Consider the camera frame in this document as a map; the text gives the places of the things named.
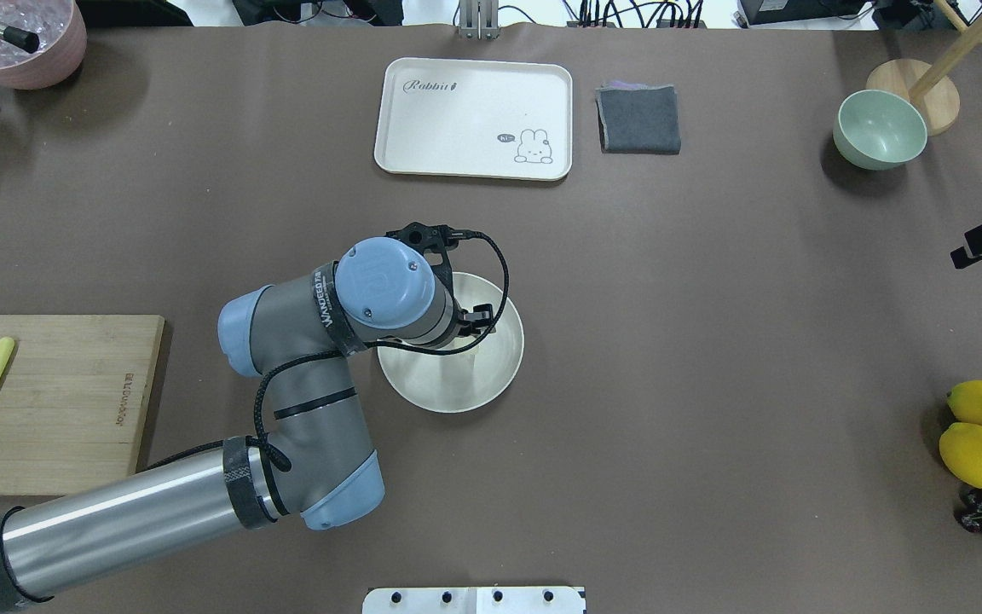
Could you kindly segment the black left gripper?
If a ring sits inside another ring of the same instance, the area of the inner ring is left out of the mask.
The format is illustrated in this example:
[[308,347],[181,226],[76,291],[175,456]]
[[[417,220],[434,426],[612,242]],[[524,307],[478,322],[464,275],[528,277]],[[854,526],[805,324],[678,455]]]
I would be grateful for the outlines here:
[[495,332],[496,311],[493,304],[476,304],[471,310],[461,310],[456,319],[454,339],[475,342]]

